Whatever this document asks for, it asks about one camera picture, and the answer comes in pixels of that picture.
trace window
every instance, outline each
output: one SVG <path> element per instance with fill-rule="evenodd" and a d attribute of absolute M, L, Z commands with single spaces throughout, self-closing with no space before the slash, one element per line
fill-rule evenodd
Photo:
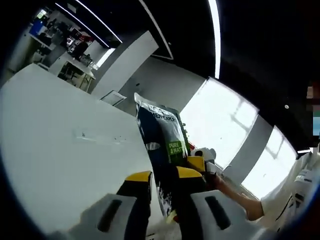
<path fill-rule="evenodd" d="M 40 10 L 40 12 L 36 15 L 38 19 L 41 19 L 43 16 L 45 16 L 47 12 L 43 9 Z"/>
<path fill-rule="evenodd" d="M 313 117 L 313 135 L 320 136 L 320 116 Z"/>
<path fill-rule="evenodd" d="M 188 140 L 197 148 L 214 149 L 225 168 L 247 138 L 258 110 L 239 94 L 209 78 L 181 111 Z"/>
<path fill-rule="evenodd" d="M 105 52 L 105 54 L 100 58 L 100 60 L 96 63 L 97 67 L 100 68 L 102 64 L 107 60 L 107 58 L 115 51 L 115 48 L 110 48 Z"/>
<path fill-rule="evenodd" d="M 295 160 L 296 151 L 274 127 L 265 149 L 242 185 L 261 199 L 285 179 Z"/>

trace human arm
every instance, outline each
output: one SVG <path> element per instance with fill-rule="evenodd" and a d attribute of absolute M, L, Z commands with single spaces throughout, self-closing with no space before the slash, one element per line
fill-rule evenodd
<path fill-rule="evenodd" d="M 253 200 L 238 194 L 218 175 L 212 175 L 210 177 L 210 181 L 217 190 L 224 193 L 226 196 L 237 202 L 245 209 L 248 220 L 254 221 L 264 215 L 263 207 L 259 200 Z"/>

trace snack bag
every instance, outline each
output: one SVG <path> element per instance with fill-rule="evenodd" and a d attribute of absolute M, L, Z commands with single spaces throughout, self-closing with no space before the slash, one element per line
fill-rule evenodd
<path fill-rule="evenodd" d="M 172 209 L 172 181 L 176 166 L 186 167 L 190 154 L 185 130 L 177 110 L 134 94 L 136 120 L 148 152 L 164 216 Z"/>

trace office desk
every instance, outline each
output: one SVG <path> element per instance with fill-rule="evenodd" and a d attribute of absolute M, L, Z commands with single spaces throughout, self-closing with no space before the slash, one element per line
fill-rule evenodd
<path fill-rule="evenodd" d="M 40 41 L 39 38 L 37 38 L 36 36 L 34 36 L 34 35 L 30 34 L 30 33 L 28 33 L 28 34 L 29 34 L 29 36 L 30 36 L 31 38 L 33 38 L 34 40 L 36 40 L 36 41 L 37 41 L 38 43 L 40 43 L 41 45 L 44 45 L 46 48 L 50 49 L 51 51 L 52 51 L 53 49 L 55 49 L 56 45 L 54 45 L 53 43 L 51 43 L 50 46 L 48 46 L 48 45 L 45 44 L 43 41 Z"/>
<path fill-rule="evenodd" d="M 71 228 L 128 175 L 152 170 L 135 117 L 35 64 L 4 84 L 0 102 L 4 171 L 44 234 Z M 154 180 L 150 207 L 154 225 L 163 219 Z"/>
<path fill-rule="evenodd" d="M 76 68 L 80 69 L 84 74 L 84 78 L 80 84 L 80 87 L 82 86 L 82 84 L 84 83 L 84 81 L 87 81 L 87 87 L 85 92 L 88 91 L 89 86 L 92 82 L 92 80 L 95 80 L 96 77 L 95 75 L 92 73 L 91 69 L 87 66 L 85 66 L 83 63 L 81 63 L 78 60 L 73 59 L 72 56 L 70 56 L 67 52 L 65 52 L 64 54 L 62 54 L 61 57 L 59 57 L 49 68 L 49 72 L 58 76 L 59 73 L 61 72 L 62 67 L 65 65 L 66 62 L 71 63 L 73 66 L 75 66 Z"/>

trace black ceiling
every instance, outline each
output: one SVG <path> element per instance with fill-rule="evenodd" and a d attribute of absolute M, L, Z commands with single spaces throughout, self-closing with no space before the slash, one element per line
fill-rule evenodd
<path fill-rule="evenodd" d="M 215 75 L 215 36 L 208 0 L 80 0 L 123 41 L 149 30 L 160 59 L 200 76 Z M 219 81 L 260 109 L 296 150 L 314 144 L 312 113 L 306 111 L 307 87 L 319 80 L 319 9 L 311 1 L 216 0 L 221 32 Z M 75 0 L 76 16 L 111 47 L 120 42 Z"/>

